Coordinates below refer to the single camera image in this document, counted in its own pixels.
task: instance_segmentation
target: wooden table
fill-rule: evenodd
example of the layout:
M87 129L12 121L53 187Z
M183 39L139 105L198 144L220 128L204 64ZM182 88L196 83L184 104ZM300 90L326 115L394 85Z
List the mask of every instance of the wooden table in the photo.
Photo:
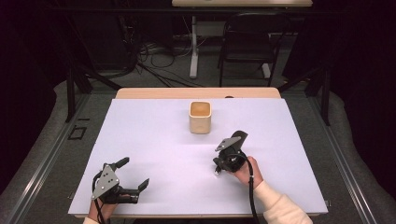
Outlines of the wooden table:
M212 128L190 133L189 105L201 99L212 104ZM310 216L328 212L277 89L131 88L119 90L107 111L69 214L87 216L92 177L104 162L129 157L116 172L120 185L150 181L139 203L119 205L114 217L251 217L248 188L226 172L214 175L215 148L237 130L248 133L243 150L258 160L268 183ZM255 204L262 215L262 204Z
M174 7L311 7L311 0L173 0Z
M280 98L277 88L123 88L116 99Z

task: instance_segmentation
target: white table leg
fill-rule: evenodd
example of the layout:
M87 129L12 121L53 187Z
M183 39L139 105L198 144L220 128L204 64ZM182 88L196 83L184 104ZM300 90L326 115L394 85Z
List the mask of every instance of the white table leg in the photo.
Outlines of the white table leg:
M197 78L198 70L198 48L197 48L197 27L196 18L192 16L192 56L191 56L191 67L190 67L190 78Z
M270 67L268 66L268 63L264 63L262 65L262 72L264 73L264 77L269 78L271 76L271 71Z

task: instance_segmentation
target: floor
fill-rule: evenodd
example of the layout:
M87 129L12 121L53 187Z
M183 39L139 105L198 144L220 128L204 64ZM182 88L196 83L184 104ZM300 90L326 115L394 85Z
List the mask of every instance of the floor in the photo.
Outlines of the floor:
M163 77L173 87L218 86L217 59L219 45L217 40L204 41L200 47L198 78L190 79L190 54L188 48L172 57L166 51L150 47L150 55L142 54L141 63L152 72L142 70L141 66L126 76L115 76L106 71L104 76L124 87L164 87ZM288 59L293 37L282 46L273 86L282 85L286 78L281 76ZM226 72L260 73L253 66L229 66ZM0 223L81 223L82 220L67 214L73 197L73 189L79 183L78 176L85 168L92 144L100 131L109 103L115 92L103 83L91 79L92 94L80 94L77 89L77 114L69 123L67 116L67 98L65 83L55 88L57 103L52 115L38 137L31 152L15 174L8 188L0 196ZM241 82L230 80L227 86L263 86L265 81ZM307 155L325 200L329 204L329 215L313 217L315 223L395 223L392 211L396 211L395 202L389 198L371 176L365 164L360 160L351 141L347 117L342 101L331 95L331 127L323 124L318 117L318 101L306 98L302 82L282 93L287 99L299 134L304 142ZM70 140L75 127L87 127L82 143ZM116 223L132 220L115 220Z

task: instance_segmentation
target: human hand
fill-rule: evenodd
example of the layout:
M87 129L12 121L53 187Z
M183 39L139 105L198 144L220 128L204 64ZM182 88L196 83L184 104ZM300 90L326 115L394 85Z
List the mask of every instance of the human hand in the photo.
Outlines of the human hand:
M99 207L101 207L102 216L105 220L108 220L116 209L117 204L105 203L103 204L100 199L98 199ZM95 201L91 201L90 212L88 213L88 218L98 222L98 210L95 206Z
M262 178L262 173L260 172L259 165L257 164L257 161L253 158L248 156L247 159L250 161L251 166L253 168L253 188L255 189L259 184L264 180ZM248 169L248 162L245 161L245 163L242 165L241 169L236 171L235 173L232 173L236 178L241 181L242 184L248 186L248 181L250 179L250 172Z

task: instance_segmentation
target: cup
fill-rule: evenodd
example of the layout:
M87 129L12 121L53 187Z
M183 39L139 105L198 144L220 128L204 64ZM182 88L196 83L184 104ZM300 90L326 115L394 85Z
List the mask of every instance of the cup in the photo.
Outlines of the cup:
M209 102L194 101L190 103L190 132L210 133L212 108Z

